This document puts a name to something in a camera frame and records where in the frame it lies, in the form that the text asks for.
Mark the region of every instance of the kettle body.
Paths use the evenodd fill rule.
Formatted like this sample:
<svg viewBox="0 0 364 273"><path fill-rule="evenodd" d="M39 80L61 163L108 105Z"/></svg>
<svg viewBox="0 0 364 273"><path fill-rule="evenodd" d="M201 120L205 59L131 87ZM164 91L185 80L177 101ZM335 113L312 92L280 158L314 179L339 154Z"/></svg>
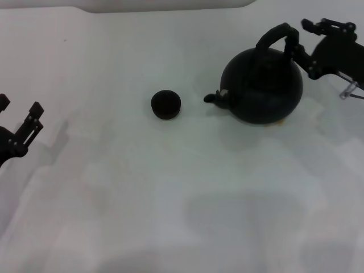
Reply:
<svg viewBox="0 0 364 273"><path fill-rule="evenodd" d="M286 25L272 29L256 48L234 57L222 74L220 91L204 101L253 124L278 122L291 114L302 97L302 76L290 56L269 48L272 41L290 34Z"/></svg>

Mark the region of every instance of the white table surface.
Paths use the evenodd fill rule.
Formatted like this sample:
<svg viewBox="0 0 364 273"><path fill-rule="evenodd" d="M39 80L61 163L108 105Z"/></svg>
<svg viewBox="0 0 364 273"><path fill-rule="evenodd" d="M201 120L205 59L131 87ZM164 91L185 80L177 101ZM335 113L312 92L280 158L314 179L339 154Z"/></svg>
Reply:
<svg viewBox="0 0 364 273"><path fill-rule="evenodd" d="M358 25L362 0L258 0L241 9L89 14L0 10L10 129L34 101L44 129L0 169L0 271L351 273L364 268L364 104L311 81L283 125L213 105L225 65L288 22ZM275 45L283 49L283 42ZM154 93L182 110L158 120Z"/></svg>

